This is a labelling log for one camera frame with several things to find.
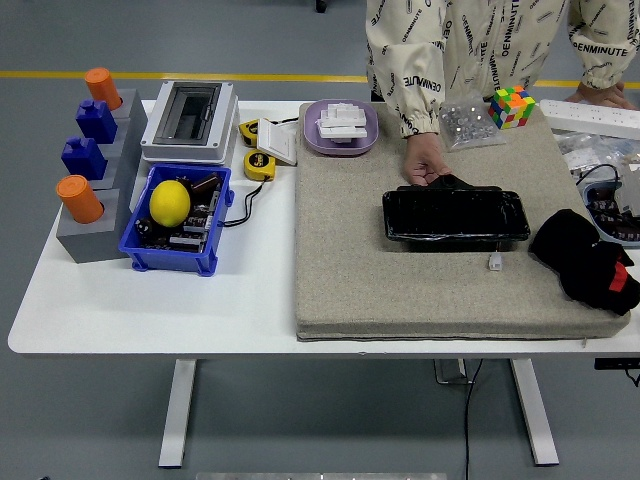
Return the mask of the person's left hand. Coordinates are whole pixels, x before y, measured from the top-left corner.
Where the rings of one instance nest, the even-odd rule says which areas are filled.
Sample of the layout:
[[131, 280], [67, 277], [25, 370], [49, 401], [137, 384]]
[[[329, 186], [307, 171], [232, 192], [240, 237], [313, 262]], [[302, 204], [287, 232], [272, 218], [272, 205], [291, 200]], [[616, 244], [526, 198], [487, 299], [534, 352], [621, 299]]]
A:
[[613, 86], [596, 89], [580, 82], [575, 92], [566, 98], [567, 102], [588, 103], [595, 106], [610, 108], [620, 108], [626, 110], [638, 110], [638, 107], [631, 103], [624, 94], [625, 83], [619, 81]]

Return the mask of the person's right hand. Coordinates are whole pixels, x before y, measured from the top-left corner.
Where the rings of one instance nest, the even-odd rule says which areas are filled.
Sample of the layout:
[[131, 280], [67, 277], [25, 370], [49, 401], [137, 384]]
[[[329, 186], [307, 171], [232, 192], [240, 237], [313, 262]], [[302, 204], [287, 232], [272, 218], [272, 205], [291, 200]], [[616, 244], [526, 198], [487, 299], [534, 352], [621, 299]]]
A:
[[427, 186], [452, 170], [442, 155], [439, 135], [420, 133], [406, 139], [403, 171], [410, 185]]

